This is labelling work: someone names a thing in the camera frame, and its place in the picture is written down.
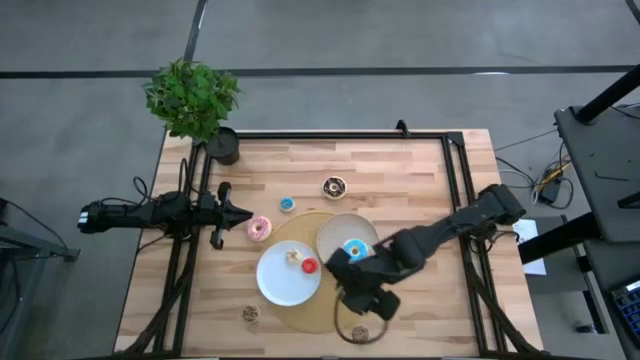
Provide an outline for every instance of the wooden table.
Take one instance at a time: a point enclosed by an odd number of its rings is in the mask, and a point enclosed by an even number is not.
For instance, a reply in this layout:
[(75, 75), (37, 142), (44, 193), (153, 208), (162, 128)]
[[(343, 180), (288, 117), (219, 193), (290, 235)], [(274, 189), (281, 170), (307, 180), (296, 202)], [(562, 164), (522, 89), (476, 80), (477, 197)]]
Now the wooden table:
[[(475, 190), (499, 183), (489, 132), (463, 133)], [(188, 139), (166, 139), (154, 195), (176, 189), (179, 162), (188, 158), (189, 150)], [(455, 152), (453, 158), (460, 197), (466, 204)], [(306, 211), (354, 212), (372, 221), (384, 237), (404, 227), (430, 224), (451, 212), (439, 141), (243, 140), (240, 161), (231, 167), (215, 164), (212, 172), (211, 191), (229, 181), (234, 205), (267, 216), (276, 228)], [(344, 199), (322, 197), (320, 184), (329, 175), (347, 181), (349, 192)], [(284, 196), (295, 198), (293, 214), (279, 211)], [(183, 356), (477, 355), (458, 240), (441, 246), (423, 271), (392, 287), (402, 305), (386, 336), (372, 345), (355, 346), (335, 333), (301, 333), (282, 324), (269, 313), (255, 280), (262, 246), (247, 239), (243, 224), (224, 235), (224, 250), (213, 250), (208, 230), (200, 239)], [(142, 243), (158, 235), (158, 230), (146, 230)], [(131, 344), (159, 307), (170, 249), (167, 240), (137, 257), (116, 350)], [(501, 307), (525, 338), (542, 348), (515, 241), (501, 238), (489, 255)], [(262, 310), (258, 325), (249, 326), (240, 317), (248, 304)], [(483, 318), (489, 318), (486, 308)], [(174, 322), (175, 318), (169, 321), (167, 347)], [(490, 321), (485, 324), (493, 344)]]

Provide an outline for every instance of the small food item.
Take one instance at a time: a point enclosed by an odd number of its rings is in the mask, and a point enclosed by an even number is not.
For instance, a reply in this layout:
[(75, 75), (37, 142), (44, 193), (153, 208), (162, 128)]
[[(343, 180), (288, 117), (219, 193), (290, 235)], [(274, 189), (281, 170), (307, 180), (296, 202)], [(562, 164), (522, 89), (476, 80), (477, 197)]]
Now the small food item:
[(271, 222), (264, 216), (256, 216), (247, 224), (247, 235), (253, 241), (264, 241), (271, 235)]
[(296, 208), (296, 202), (290, 197), (284, 197), (280, 200), (280, 211), (292, 212)]
[(338, 176), (331, 176), (322, 183), (324, 196), (331, 200), (339, 200), (347, 193), (347, 183)]
[(289, 249), (287, 251), (287, 261), (298, 264), (302, 261), (302, 253), (298, 249)]
[(258, 319), (260, 318), (260, 308), (256, 305), (247, 305), (242, 310), (242, 318), (250, 323), (258, 321)]
[(353, 328), (351, 337), (356, 342), (365, 342), (369, 340), (369, 329), (364, 325), (358, 325)]
[(302, 262), (302, 271), (305, 274), (313, 274), (318, 270), (318, 262), (314, 258), (306, 258)]
[(369, 256), (369, 246), (360, 239), (348, 240), (342, 248), (351, 256), (351, 261), (360, 261)]

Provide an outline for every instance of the pink frosting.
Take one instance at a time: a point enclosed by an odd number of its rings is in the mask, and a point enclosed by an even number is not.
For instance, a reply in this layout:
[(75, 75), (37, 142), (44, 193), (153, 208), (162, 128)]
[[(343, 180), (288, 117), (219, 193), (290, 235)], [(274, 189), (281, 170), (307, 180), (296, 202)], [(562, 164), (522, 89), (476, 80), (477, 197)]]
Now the pink frosting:
[(264, 216), (256, 216), (249, 220), (247, 234), (253, 241), (262, 241), (271, 233), (271, 222)]

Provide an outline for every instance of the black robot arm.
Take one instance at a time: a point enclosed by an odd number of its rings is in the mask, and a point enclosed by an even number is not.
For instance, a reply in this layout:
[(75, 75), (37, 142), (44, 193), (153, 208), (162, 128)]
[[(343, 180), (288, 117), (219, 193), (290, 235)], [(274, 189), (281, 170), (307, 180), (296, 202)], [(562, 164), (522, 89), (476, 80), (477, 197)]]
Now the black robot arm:
[(222, 230), (249, 220), (253, 213), (240, 209), (229, 200), (231, 185), (227, 182), (218, 188), (218, 200), (207, 192), (193, 205), (182, 192), (162, 194), (145, 204), (107, 205), (94, 201), (82, 208), (78, 228), (85, 234), (107, 231), (111, 228), (159, 228), (173, 238), (188, 237), (194, 226), (213, 225), (211, 245), (222, 249)]
[(395, 314), (400, 299), (382, 284), (394, 284), (424, 268), (425, 260), (438, 247), (462, 234), (487, 238), (496, 224), (511, 225), (525, 210), (504, 185), (491, 185), (477, 201), (430, 226), (400, 230), (373, 246), (374, 256), (350, 262), (343, 249), (336, 250), (325, 264), (342, 287), (342, 302), (351, 311), (372, 311), (383, 320)]

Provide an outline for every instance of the concrete floor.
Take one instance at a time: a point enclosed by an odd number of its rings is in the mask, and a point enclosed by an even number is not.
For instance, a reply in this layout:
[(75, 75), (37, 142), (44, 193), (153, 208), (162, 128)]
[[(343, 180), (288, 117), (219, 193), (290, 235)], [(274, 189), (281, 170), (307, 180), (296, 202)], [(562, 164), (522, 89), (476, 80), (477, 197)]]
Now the concrete floor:
[[(0, 37), (0, 72), (154, 69), (184, 52), (195, 5), (4, 1), (0, 33), (11, 36)], [(195, 59), (221, 68), (633, 65), (640, 59), (638, 32), (622, 0), (491, 0), (482, 6), (468, 0), (210, 0)], [(497, 148), (554, 129), (556, 109), (585, 103), (620, 76), (242, 78), (240, 110), (229, 124), (390, 128), (404, 119), (412, 128), (488, 128)], [(89, 201), (137, 198), (134, 175), (152, 181), (163, 131), (144, 107), (143, 81), (0, 80), (0, 196), (82, 249), (74, 264), (47, 265), (21, 358), (111, 352), (139, 231), (86, 236), (75, 223)], [(640, 95), (632, 94), (627, 102), (637, 101)], [(552, 134), (499, 156), (533, 176), (559, 145)], [(568, 175), (577, 185), (564, 212), (572, 218), (588, 205), (575, 174)], [(505, 175), (503, 181), (522, 180)], [(514, 191), (531, 216), (560, 213)], [(542, 304), (536, 313), (547, 350), (575, 355), (570, 343), (557, 341), (558, 331), (545, 329), (570, 331), (573, 320), (558, 319), (552, 308), (576, 300), (533, 298)]]

